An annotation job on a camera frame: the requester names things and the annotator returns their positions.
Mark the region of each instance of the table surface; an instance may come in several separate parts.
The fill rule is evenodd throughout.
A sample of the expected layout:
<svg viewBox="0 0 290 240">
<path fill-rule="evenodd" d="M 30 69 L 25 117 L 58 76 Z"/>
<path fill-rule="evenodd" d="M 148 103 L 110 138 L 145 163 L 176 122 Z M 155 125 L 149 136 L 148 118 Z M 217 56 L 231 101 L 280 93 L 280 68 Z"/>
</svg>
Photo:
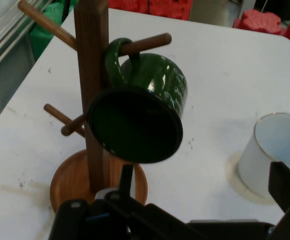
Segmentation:
<svg viewBox="0 0 290 240">
<path fill-rule="evenodd" d="M 63 27 L 74 34 L 73 12 Z M 242 151 L 255 121 L 290 113 L 290 42 L 280 36 L 109 10 L 109 37 L 133 40 L 171 33 L 162 54 L 184 72 L 188 98 L 183 142 L 170 159 L 142 165 L 148 200 L 182 221 L 258 219 L 276 223 L 276 204 L 241 197 L 225 177 L 229 157 Z M 49 187 L 57 167 L 85 148 L 78 134 L 43 110 L 50 103 L 81 114 L 77 54 L 53 38 L 0 115 L 0 239 L 47 239 L 54 214 Z"/>
</svg>

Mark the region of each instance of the floor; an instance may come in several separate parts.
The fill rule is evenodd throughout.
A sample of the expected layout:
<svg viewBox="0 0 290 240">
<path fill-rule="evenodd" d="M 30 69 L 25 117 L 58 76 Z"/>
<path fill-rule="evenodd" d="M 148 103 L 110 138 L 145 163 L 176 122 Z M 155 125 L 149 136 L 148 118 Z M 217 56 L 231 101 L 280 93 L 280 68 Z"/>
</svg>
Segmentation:
<svg viewBox="0 0 290 240">
<path fill-rule="evenodd" d="M 239 11 L 240 5 L 230 0 L 193 0 L 189 20 L 232 27 Z"/>
</svg>

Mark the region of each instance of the gold rim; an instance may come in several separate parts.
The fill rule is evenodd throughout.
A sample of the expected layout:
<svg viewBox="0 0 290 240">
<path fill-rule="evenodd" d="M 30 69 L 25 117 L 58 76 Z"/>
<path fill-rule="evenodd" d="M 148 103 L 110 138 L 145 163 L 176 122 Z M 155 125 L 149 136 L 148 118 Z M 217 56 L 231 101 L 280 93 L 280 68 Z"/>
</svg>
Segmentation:
<svg viewBox="0 0 290 240">
<path fill-rule="evenodd" d="M 272 115 L 288 115 L 288 116 L 290 116 L 290 113 L 286 113 L 286 112 L 284 112 L 284 113 L 282 113 L 282 112 L 273 112 L 273 113 L 269 113 L 269 114 L 267 114 L 267 115 L 265 115 L 265 116 L 262 116 L 261 118 L 259 118 L 258 120 L 257 120 L 257 122 L 255 123 L 255 125 L 254 125 L 254 131 L 253 131 L 253 137 L 254 137 L 254 139 L 255 139 L 255 142 L 257 143 L 257 146 L 259 147 L 259 149 L 267 156 L 267 157 L 269 157 L 272 161 L 274 161 L 274 162 L 277 162 L 278 160 L 276 160 L 274 157 L 272 157 L 269 153 L 267 153 L 263 148 L 262 148 L 262 146 L 259 144 L 259 142 L 258 142 L 258 140 L 257 140 L 257 138 L 256 138 L 256 127 L 257 127 L 257 125 L 260 123 L 260 121 L 261 120 L 263 120 L 264 118 L 266 118 L 266 117 L 269 117 L 269 116 L 272 116 Z"/>
</svg>

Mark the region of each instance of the green enamel mug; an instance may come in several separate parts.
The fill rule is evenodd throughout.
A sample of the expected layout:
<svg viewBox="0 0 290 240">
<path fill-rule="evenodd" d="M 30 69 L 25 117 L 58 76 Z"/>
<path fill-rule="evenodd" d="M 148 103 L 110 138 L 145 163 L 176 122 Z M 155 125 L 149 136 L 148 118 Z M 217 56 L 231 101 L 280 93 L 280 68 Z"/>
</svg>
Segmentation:
<svg viewBox="0 0 290 240">
<path fill-rule="evenodd" d="M 130 42 L 119 38 L 109 44 L 105 66 L 112 87 L 92 101 L 87 122 L 112 154 L 155 163 L 172 156 L 181 144 L 187 82 L 175 63 L 157 54 L 130 55 L 120 65 L 120 46 Z"/>
</svg>

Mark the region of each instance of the white mug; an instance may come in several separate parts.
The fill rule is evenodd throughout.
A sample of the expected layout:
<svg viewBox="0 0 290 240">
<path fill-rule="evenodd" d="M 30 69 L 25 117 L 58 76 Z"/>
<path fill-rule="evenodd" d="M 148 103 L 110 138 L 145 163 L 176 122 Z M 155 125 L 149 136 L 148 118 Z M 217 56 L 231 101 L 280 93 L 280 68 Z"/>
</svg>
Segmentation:
<svg viewBox="0 0 290 240">
<path fill-rule="evenodd" d="M 260 118 L 238 163 L 242 181 L 264 198 L 271 197 L 268 180 L 272 161 L 290 168 L 290 114 L 273 113 Z"/>
</svg>

